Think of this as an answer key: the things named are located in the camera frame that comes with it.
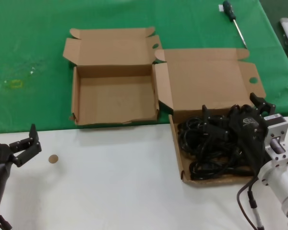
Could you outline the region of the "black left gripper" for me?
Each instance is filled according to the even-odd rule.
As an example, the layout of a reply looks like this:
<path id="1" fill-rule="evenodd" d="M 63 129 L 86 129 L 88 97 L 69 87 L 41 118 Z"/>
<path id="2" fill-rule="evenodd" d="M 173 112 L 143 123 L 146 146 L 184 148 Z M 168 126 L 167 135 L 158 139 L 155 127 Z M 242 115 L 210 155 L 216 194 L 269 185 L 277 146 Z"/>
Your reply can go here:
<path id="1" fill-rule="evenodd" d="M 0 166 L 11 167 L 14 163 L 17 167 L 23 166 L 42 151 L 39 136 L 35 124 L 31 125 L 29 137 L 20 141 L 0 144 Z"/>

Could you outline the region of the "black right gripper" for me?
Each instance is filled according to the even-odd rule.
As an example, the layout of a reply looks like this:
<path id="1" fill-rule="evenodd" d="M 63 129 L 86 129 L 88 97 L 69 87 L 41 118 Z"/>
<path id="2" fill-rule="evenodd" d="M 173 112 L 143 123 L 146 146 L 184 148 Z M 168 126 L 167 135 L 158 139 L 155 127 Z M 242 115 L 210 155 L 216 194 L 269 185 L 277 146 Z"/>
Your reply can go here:
<path id="1" fill-rule="evenodd" d="M 255 106 L 258 115 L 274 115 L 276 106 L 268 103 L 265 98 L 250 94 L 250 101 Z M 237 137 L 237 145 L 244 155 L 248 165 L 258 173 L 263 165 L 264 150 L 264 125 L 258 115 L 254 113 L 241 113 L 238 111 L 230 114 L 229 119 L 224 115 L 211 115 L 208 108 L 202 105 L 203 132 L 220 140 L 228 140 L 230 129 Z"/>

